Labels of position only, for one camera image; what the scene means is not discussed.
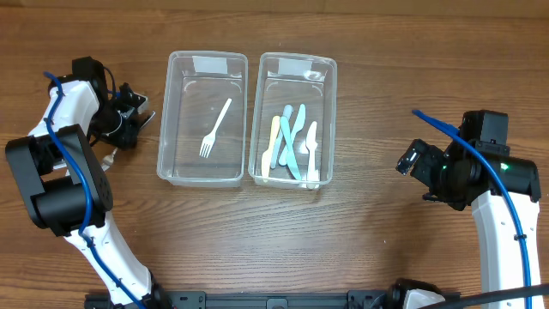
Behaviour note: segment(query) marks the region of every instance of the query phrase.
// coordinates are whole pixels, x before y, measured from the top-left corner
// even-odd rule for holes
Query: plastic utensil
[[[298,135],[298,132],[300,132],[304,126],[305,126],[305,104],[302,104],[299,106],[298,116],[295,118],[295,123],[293,124],[292,139],[291,139],[292,143],[288,143],[286,141],[286,147],[284,148],[284,150],[282,150],[281,157],[278,160],[278,164],[280,164],[281,166],[283,167],[286,166],[288,150],[292,148],[292,152],[293,152],[293,141],[295,140],[295,136]]]
[[[309,149],[309,166],[307,167],[307,181],[318,181],[315,169],[315,151],[317,150],[317,122],[313,121],[305,138],[305,146]],[[307,188],[315,189],[317,185],[308,184]]]
[[[268,140],[268,148],[261,157],[261,175],[263,177],[268,177],[268,172],[271,170],[269,165],[271,163],[271,156],[273,155],[273,148],[275,147],[276,133],[278,133],[280,127],[281,117],[274,116],[271,122],[271,137]]]
[[[292,134],[290,133],[290,122],[288,118],[281,117],[281,129],[286,145],[293,145]],[[299,173],[298,162],[295,160],[295,154],[293,153],[293,147],[288,148],[287,152],[287,165],[292,173],[293,177],[297,180],[301,180],[301,174]]]
[[[221,110],[220,116],[217,118],[217,121],[215,121],[214,129],[202,139],[202,146],[200,147],[200,156],[202,158],[209,157],[209,153],[212,151],[215,143],[215,132],[217,132],[217,128],[220,127],[221,120],[223,120],[223,118],[225,117],[226,110],[229,109],[231,102],[231,98],[226,100],[225,105]]]
[[[284,112],[282,112],[282,117],[290,118],[292,116],[293,107],[291,105],[284,106]],[[276,137],[276,142],[274,142],[273,148],[273,157],[271,158],[271,168],[276,167],[276,161],[278,160],[278,152],[281,149],[282,144],[282,130],[278,132],[278,137]]]

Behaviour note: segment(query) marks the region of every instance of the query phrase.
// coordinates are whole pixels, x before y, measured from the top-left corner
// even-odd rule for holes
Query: brown surface
[[[249,12],[549,17],[547,0],[0,0],[0,5],[51,8],[201,9]]]
[[[251,124],[262,53],[330,57],[339,66],[335,176],[317,194],[257,187],[248,175],[238,190],[171,186],[156,176],[160,118],[135,151],[119,155],[108,172],[114,215],[160,282],[210,293],[326,292],[385,288],[405,276],[479,292],[471,210],[421,202],[425,187],[394,169],[414,138],[449,142],[412,108],[454,124],[479,108],[511,115],[512,154],[540,169],[547,282],[548,28],[540,20],[4,8],[0,144],[38,123],[48,102],[41,72],[69,73],[72,58],[99,59],[159,112],[170,52],[242,52]],[[3,152],[0,162],[0,306],[81,308],[103,284],[75,248],[32,224]]]

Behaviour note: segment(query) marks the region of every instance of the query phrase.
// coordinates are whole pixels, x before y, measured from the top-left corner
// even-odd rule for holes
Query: storage container
[[[244,173],[248,59],[220,51],[175,51],[168,60],[157,173],[173,185],[239,186]],[[232,102],[208,158],[202,139]]]
[[[257,185],[318,189],[330,182],[334,173],[336,92],[337,65],[333,59],[276,52],[261,56],[248,165],[248,172]],[[285,105],[292,105],[289,119],[292,128],[301,104],[305,105],[305,126],[295,136],[293,150],[302,180],[296,180],[288,168],[278,162],[265,177],[261,160],[268,148],[272,119],[282,115]],[[307,175],[309,150],[305,146],[313,121],[317,121],[318,144],[315,178]],[[279,153],[273,155],[280,156],[284,145],[282,142]]]

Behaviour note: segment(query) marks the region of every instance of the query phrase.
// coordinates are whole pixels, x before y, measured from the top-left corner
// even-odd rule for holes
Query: fork handle
[[[217,132],[217,128],[220,127],[221,120],[223,120],[223,118],[225,117],[226,110],[229,109],[229,106],[231,105],[231,102],[232,102],[231,98],[226,100],[225,105],[223,106],[223,109],[221,110],[220,116],[217,118],[217,121],[215,121],[215,126],[214,126],[214,129],[212,130],[212,132],[214,134],[215,134],[215,132]]]

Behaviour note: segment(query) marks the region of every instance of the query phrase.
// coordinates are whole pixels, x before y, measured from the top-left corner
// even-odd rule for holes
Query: blue tube
[[[459,130],[456,129],[454,126],[450,124],[446,124],[435,118],[431,118],[419,110],[413,110],[412,113],[418,116],[419,118],[421,118],[422,120],[424,120],[425,122],[427,122],[428,124],[437,128],[438,130],[440,130],[441,132],[443,132],[444,134],[452,138],[454,141],[456,141],[460,145],[462,145],[468,152],[471,153],[471,155],[473,155],[482,164],[482,166],[488,171],[488,173],[492,177],[494,183],[498,186],[502,196],[505,199],[505,202],[507,203],[509,212],[511,214],[511,219],[513,220],[513,224],[515,225],[516,234],[523,235],[521,220],[519,219],[518,214],[516,213],[513,200],[511,199],[511,196],[509,195],[507,188],[505,188],[503,181],[501,181],[501,178],[499,178],[498,174],[496,173],[496,171],[494,171],[494,169],[492,168],[490,163],[485,159],[485,157],[480,152],[478,152],[475,148],[473,148],[473,146],[469,145],[462,138],[460,138],[457,135],[457,132],[459,132]],[[524,274],[524,286],[530,287],[532,285],[532,279],[530,277],[530,259],[528,257],[526,240],[524,238],[520,238],[518,242],[521,247],[522,273]],[[524,302],[527,309],[532,309],[531,297],[525,298]]]
[[[63,146],[55,132],[53,131],[51,127],[51,120],[53,119],[53,116],[55,115],[55,111],[59,107],[59,103],[61,103],[61,100],[64,97],[63,93],[63,87],[61,85],[61,82],[52,74],[49,72],[44,72],[44,76],[51,79],[53,82],[55,82],[57,86],[57,99],[51,106],[50,112],[48,113],[48,119],[45,121],[45,127],[48,130],[48,134],[51,137],[51,140],[59,151],[61,151],[61,154],[63,155],[63,158],[65,159],[65,162],[68,166],[71,166],[73,170],[75,171],[76,175],[78,176],[78,179],[80,180],[82,184],[82,189],[84,189],[84,193],[86,194],[86,214],[84,215],[84,220],[82,221],[82,225],[78,229],[78,234],[86,241],[87,246],[89,247],[90,251],[92,252],[92,255],[94,256],[95,262],[100,266],[100,268],[105,271],[105,273],[116,283],[118,287],[120,287],[126,295],[133,301],[139,309],[146,309],[145,306],[122,284],[122,282],[112,273],[111,270],[106,266],[106,264],[101,260],[101,257],[97,253],[97,250],[95,249],[94,241],[87,236],[84,233],[84,229],[89,224],[91,217],[92,217],[92,207],[94,205],[94,200],[92,198],[92,192],[90,190],[89,183],[86,180],[86,177],[84,177],[84,173],[76,164],[75,159],[70,155],[70,153],[67,151],[67,149]]]

